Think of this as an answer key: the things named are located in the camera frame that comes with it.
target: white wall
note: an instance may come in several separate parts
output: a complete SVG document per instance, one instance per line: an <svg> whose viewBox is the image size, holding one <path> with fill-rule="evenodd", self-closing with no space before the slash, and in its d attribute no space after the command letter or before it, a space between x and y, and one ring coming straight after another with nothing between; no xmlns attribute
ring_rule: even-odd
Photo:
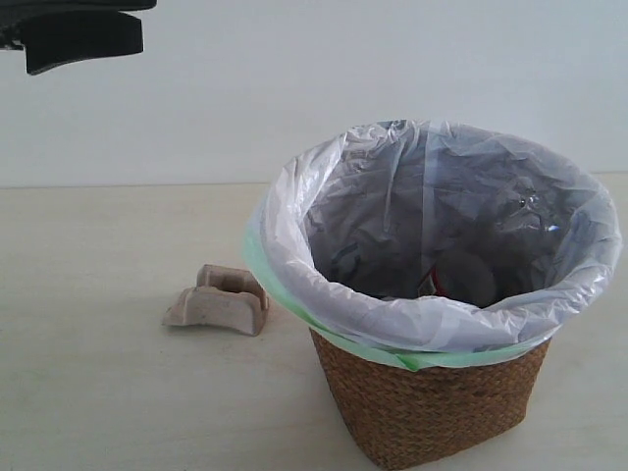
<svg viewBox="0 0 628 471"><path fill-rule="evenodd" d="M263 182L394 118L628 170L625 0L158 0L141 16L138 56L31 78L0 51L0 186Z"/></svg>

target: plastic bag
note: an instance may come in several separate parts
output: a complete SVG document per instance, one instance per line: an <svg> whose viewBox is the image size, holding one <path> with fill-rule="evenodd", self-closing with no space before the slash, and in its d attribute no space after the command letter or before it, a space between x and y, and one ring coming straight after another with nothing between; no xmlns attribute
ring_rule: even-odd
<svg viewBox="0 0 628 471"><path fill-rule="evenodd" d="M472 234L490 235L473 238L484 241L476 248L531 292L485 309L404 299L439 253ZM245 258L337 346L417 369L534 348L603 292L620 249L607 191L567 159L509 135L397 121L292 159L249 221Z"/></svg>

